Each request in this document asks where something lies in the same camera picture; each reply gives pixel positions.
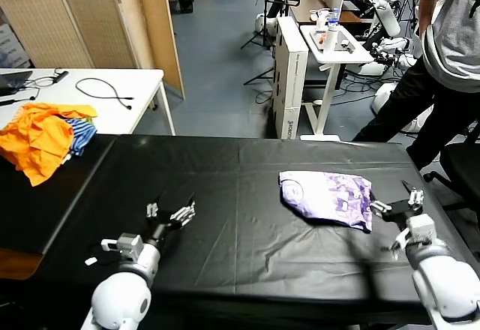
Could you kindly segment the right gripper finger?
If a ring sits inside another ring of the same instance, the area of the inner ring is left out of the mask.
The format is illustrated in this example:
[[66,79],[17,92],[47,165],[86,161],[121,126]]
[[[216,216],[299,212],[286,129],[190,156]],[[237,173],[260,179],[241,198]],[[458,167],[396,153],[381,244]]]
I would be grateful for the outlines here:
[[422,189],[419,190],[416,187],[413,187],[405,180],[402,180],[401,182],[409,193],[408,205],[410,207],[422,207],[424,201],[424,191]]
[[392,207],[379,200],[374,200],[370,203],[370,210],[376,216],[383,216],[389,214],[392,211]]

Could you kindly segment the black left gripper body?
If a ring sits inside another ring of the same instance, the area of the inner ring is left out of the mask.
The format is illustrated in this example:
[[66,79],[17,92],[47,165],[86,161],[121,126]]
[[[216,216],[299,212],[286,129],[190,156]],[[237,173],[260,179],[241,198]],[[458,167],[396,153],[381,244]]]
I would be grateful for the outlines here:
[[147,218],[147,227],[144,232],[144,242],[155,247],[163,247],[168,235],[181,228],[181,222],[172,218],[173,213],[158,213]]

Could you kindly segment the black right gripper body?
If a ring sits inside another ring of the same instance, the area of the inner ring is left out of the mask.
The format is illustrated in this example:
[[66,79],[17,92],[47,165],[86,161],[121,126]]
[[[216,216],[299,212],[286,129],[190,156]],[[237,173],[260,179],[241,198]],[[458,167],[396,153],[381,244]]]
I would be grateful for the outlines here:
[[407,220],[422,213],[422,205],[410,205],[407,200],[392,202],[391,207],[382,213],[382,219],[385,222],[395,223],[399,230],[407,228]]

